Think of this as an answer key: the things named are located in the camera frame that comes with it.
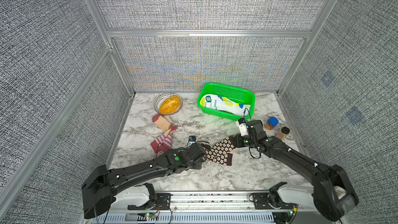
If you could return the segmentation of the pink tan striped sock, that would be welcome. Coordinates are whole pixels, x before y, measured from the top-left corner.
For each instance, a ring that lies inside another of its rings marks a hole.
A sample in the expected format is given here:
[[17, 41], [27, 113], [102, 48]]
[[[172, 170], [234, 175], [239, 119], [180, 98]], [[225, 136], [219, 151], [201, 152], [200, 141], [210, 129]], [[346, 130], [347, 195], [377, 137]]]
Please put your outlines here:
[[178, 127], [171, 124], [161, 114], [157, 114], [152, 117], [152, 122], [161, 129], [162, 134], [151, 142], [151, 148], [155, 154], [168, 151], [173, 145], [172, 134], [178, 129]]

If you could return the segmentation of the dark floral sock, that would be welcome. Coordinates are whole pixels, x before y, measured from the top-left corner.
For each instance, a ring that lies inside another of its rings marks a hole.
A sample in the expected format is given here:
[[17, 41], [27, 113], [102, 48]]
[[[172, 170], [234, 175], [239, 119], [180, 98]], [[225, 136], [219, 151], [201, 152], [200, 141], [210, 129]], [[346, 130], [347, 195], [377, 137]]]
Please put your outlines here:
[[212, 146], [206, 144], [204, 148], [208, 160], [224, 166], [231, 166], [233, 158], [232, 151], [236, 148], [236, 140], [230, 136]]

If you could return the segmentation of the white sock yellow dots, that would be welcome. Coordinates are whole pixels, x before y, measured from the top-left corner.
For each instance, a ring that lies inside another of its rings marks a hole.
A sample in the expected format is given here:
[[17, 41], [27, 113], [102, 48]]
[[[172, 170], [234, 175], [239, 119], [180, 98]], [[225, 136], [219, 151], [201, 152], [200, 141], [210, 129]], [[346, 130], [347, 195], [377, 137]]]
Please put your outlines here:
[[226, 112], [236, 116], [245, 117], [250, 113], [251, 106], [247, 104], [240, 104], [215, 94], [207, 94], [201, 97], [199, 106], [219, 112]]

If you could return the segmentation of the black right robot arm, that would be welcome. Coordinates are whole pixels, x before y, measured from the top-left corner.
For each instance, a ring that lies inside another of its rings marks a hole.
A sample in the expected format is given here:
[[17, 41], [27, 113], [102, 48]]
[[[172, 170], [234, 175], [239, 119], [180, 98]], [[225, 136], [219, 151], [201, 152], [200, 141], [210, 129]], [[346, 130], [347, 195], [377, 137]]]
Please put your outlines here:
[[277, 137], [268, 137], [260, 120], [241, 118], [236, 125], [240, 131], [236, 136], [239, 146], [254, 148], [260, 154], [285, 164], [311, 184], [310, 187], [289, 187], [285, 182], [274, 185], [269, 189], [269, 204], [273, 208], [288, 203], [308, 206], [336, 222], [359, 204], [359, 198], [342, 167], [315, 161]]

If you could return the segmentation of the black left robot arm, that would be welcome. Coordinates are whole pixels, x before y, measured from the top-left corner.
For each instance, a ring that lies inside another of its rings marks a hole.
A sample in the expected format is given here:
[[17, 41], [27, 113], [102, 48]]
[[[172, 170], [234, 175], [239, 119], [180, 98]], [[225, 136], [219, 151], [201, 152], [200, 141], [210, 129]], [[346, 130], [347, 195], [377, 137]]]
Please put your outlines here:
[[169, 149], [154, 159], [125, 168], [109, 170], [106, 165], [99, 166], [81, 187], [84, 219], [107, 212], [116, 201], [116, 195], [132, 186], [189, 169], [199, 170], [206, 160], [206, 149], [195, 143], [188, 148]]

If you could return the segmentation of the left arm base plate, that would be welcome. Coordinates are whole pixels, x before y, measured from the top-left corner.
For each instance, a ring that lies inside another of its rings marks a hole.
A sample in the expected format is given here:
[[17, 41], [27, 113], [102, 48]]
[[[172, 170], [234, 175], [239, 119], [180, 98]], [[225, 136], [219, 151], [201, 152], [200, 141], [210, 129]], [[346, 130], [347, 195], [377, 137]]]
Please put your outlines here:
[[143, 210], [168, 210], [171, 204], [171, 194], [156, 194], [157, 198], [150, 197], [149, 200], [142, 206], [128, 205], [127, 209], [130, 211], [143, 211]]

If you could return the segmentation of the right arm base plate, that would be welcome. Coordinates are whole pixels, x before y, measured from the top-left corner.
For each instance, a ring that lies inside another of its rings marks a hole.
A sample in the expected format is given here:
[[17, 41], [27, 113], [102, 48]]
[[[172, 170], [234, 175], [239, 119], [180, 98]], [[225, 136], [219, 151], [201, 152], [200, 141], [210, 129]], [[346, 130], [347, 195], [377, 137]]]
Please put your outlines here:
[[294, 204], [287, 203], [283, 203], [278, 207], [272, 206], [269, 202], [268, 195], [269, 193], [252, 193], [249, 195], [248, 200], [254, 204], [256, 210], [292, 210], [294, 208]]

